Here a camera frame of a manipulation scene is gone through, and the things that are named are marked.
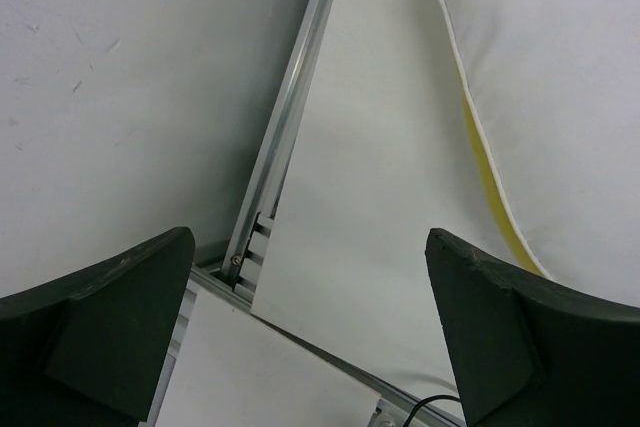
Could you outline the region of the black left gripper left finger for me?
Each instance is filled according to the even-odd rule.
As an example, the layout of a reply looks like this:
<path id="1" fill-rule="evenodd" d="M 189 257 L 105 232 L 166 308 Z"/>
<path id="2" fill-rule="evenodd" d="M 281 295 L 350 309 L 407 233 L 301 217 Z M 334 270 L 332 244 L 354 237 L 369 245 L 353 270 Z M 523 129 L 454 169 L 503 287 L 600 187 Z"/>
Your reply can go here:
<path id="1" fill-rule="evenodd" d="M 2 298 L 2 425 L 146 421 L 194 251 L 191 230 L 176 227 Z"/>

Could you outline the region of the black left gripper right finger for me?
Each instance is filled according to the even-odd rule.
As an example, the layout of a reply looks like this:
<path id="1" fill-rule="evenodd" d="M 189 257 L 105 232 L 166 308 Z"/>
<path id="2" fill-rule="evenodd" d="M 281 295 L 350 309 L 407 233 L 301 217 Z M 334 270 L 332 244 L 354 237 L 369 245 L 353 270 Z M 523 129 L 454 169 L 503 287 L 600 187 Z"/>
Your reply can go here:
<path id="1" fill-rule="evenodd" d="M 428 275 L 469 426 L 636 426 L 639 310 L 430 231 Z"/>

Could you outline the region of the white pillow with yellow edge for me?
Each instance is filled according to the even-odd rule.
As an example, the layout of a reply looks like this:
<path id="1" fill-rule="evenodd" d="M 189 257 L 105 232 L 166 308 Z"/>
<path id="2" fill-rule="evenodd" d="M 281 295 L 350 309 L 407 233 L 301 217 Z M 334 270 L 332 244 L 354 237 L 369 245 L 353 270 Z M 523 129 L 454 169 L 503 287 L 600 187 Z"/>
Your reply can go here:
<path id="1" fill-rule="evenodd" d="M 439 0 L 518 263 L 639 303 L 639 0 Z"/>

